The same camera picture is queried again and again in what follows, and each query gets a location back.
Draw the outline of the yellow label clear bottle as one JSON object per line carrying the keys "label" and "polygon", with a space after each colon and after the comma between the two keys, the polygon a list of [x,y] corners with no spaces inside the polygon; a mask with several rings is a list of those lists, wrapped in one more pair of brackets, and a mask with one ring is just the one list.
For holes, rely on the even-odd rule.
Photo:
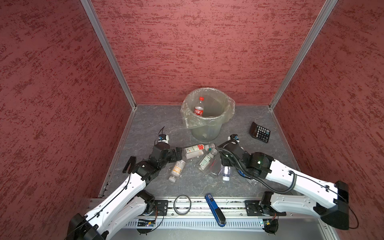
{"label": "yellow label clear bottle", "polygon": [[176,180],[181,176],[181,173],[186,165],[186,162],[184,160],[177,161],[172,168],[169,176],[169,181],[171,183],[175,183]]}

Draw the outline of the tall bottle red cap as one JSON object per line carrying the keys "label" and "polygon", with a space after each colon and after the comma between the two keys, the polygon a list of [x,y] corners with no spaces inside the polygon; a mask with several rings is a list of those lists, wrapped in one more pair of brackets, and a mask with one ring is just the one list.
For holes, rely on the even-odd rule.
{"label": "tall bottle red cap", "polygon": [[231,167],[222,166],[222,179],[225,182],[229,182],[231,177]]}

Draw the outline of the red white label square bottle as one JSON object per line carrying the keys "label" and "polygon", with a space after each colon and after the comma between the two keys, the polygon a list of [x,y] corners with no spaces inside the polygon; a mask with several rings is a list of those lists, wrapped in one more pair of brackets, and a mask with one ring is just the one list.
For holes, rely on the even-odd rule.
{"label": "red white label square bottle", "polygon": [[183,149],[183,157],[185,157],[187,160],[197,158],[209,153],[215,147],[215,144],[198,144],[191,147],[187,147]]}

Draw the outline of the green white label small bottle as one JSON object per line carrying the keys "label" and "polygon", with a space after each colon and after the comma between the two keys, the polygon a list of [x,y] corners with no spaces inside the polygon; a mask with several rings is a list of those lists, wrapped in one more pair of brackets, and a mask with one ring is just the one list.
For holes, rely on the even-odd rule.
{"label": "green white label small bottle", "polygon": [[205,172],[213,163],[217,153],[218,151],[216,149],[212,149],[208,154],[206,154],[198,163],[198,169],[202,172]]}

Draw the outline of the red label cola bottle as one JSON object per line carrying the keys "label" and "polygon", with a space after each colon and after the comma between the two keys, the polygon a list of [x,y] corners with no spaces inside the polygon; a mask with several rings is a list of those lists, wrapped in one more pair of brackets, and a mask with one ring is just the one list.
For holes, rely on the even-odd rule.
{"label": "red label cola bottle", "polygon": [[194,108],[194,114],[197,116],[202,116],[204,112],[204,97],[199,97],[199,102]]}

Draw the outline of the blue label bottle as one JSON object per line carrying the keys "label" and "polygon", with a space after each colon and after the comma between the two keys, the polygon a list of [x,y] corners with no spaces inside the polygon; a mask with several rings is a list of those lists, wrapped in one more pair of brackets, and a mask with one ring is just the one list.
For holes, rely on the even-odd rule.
{"label": "blue label bottle", "polygon": [[243,173],[241,170],[237,170],[237,172],[238,172],[238,174],[239,174],[241,177],[245,178],[245,179],[246,179],[252,186],[256,186],[256,185],[259,184],[259,182],[258,182],[257,180],[250,178],[250,177],[247,176],[245,173]]}

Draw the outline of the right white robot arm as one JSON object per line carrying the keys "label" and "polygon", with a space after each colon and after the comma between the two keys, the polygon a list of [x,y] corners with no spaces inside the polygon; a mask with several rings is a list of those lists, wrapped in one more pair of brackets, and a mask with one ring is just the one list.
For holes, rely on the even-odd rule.
{"label": "right white robot arm", "polygon": [[260,208],[266,215],[291,212],[320,218],[339,230],[351,230],[349,186],[343,181],[322,181],[296,171],[261,152],[248,153],[236,141],[218,146],[221,163],[234,167],[246,179],[265,186]]}

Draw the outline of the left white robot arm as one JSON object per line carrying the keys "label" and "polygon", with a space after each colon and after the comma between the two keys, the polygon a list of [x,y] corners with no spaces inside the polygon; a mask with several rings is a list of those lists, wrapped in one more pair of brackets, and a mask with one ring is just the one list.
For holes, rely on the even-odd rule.
{"label": "left white robot arm", "polygon": [[129,176],[103,202],[85,215],[76,214],[69,223],[67,240],[110,240],[128,222],[154,211],[155,198],[145,187],[168,164],[180,161],[183,149],[171,149],[160,143],[153,147],[148,159],[127,162]]}

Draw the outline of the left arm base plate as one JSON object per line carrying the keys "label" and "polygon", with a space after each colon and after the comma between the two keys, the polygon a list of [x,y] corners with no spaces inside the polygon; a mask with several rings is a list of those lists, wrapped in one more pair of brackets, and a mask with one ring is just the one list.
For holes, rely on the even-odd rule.
{"label": "left arm base plate", "polygon": [[154,217],[156,214],[162,215],[167,215],[168,212],[168,206],[169,206],[169,201],[168,200],[155,200],[153,207],[145,211],[142,216],[151,216]]}

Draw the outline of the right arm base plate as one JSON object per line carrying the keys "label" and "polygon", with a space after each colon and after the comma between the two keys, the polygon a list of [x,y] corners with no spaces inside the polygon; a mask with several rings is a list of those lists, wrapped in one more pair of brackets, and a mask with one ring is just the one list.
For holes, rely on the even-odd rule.
{"label": "right arm base plate", "polygon": [[270,206],[262,206],[260,201],[246,200],[245,209],[248,217],[285,217],[287,215],[286,212],[277,212]]}

